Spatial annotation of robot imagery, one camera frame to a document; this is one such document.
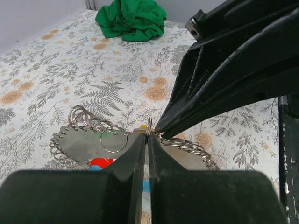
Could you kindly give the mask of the yellow key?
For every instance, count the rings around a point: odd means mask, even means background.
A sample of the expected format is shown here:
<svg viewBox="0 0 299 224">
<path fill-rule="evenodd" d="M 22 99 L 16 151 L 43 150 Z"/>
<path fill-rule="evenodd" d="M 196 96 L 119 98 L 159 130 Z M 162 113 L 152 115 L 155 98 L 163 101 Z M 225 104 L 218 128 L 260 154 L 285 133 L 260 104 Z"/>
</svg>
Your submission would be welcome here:
<svg viewBox="0 0 299 224">
<path fill-rule="evenodd" d="M 146 130 L 146 125 L 141 125 L 140 127 L 139 127 L 139 129 L 141 129 L 141 130 Z M 156 131 L 155 129 L 151 129 L 156 135 L 159 135 L 159 133 L 158 133 L 158 131 Z"/>
</svg>

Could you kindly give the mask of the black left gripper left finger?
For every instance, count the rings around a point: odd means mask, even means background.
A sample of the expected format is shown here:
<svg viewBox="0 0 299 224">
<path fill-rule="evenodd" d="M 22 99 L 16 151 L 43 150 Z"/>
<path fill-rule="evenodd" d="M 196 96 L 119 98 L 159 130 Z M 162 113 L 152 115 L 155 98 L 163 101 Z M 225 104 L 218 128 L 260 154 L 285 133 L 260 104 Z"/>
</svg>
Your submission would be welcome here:
<svg viewBox="0 0 299 224">
<path fill-rule="evenodd" d="M 20 170 L 0 188 L 3 224 L 138 224 L 146 136 L 101 171 Z"/>
</svg>

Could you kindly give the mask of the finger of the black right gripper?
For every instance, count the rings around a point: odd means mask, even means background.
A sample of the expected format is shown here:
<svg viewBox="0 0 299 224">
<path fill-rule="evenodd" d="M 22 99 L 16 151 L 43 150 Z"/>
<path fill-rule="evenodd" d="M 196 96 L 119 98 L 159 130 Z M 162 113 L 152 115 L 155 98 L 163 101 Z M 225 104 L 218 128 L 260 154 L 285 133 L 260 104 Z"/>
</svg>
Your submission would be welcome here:
<svg viewBox="0 0 299 224">
<path fill-rule="evenodd" d="M 176 93 L 161 117 L 166 138 L 233 109 L 299 92 L 299 37 L 260 35 L 233 52 L 193 97 Z"/>
<path fill-rule="evenodd" d="M 164 113 L 176 101 L 176 93 L 185 91 L 193 97 L 212 73 L 249 39 L 260 35 L 299 36 L 299 3 L 296 0 L 227 0 L 208 13 L 198 11 L 186 28 L 196 42 L 182 59 Z M 161 118 L 156 129 L 161 130 Z"/>
</svg>

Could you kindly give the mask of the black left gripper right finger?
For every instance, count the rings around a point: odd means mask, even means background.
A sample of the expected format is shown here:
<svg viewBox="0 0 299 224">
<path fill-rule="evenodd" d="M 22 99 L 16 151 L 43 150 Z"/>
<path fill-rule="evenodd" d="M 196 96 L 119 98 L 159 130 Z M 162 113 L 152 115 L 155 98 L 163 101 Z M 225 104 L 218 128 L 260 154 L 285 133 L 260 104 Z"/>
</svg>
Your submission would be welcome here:
<svg viewBox="0 0 299 224">
<path fill-rule="evenodd" d="M 257 171 L 190 171 L 148 139 L 154 224 L 285 224 L 270 180 Z"/>
</svg>

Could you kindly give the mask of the blue key tag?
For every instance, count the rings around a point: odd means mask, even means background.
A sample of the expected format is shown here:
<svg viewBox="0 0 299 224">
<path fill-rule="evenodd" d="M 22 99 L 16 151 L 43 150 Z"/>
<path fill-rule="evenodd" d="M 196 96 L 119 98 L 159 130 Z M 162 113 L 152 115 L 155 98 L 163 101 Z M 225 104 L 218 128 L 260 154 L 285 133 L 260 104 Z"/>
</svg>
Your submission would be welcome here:
<svg viewBox="0 0 299 224">
<path fill-rule="evenodd" d="M 90 166 L 88 171 L 101 171 L 102 168 L 100 166 L 94 165 Z M 143 192 L 149 193 L 150 192 L 150 173 L 149 173 L 149 166 L 144 166 L 144 175 L 143 175 Z"/>
</svg>

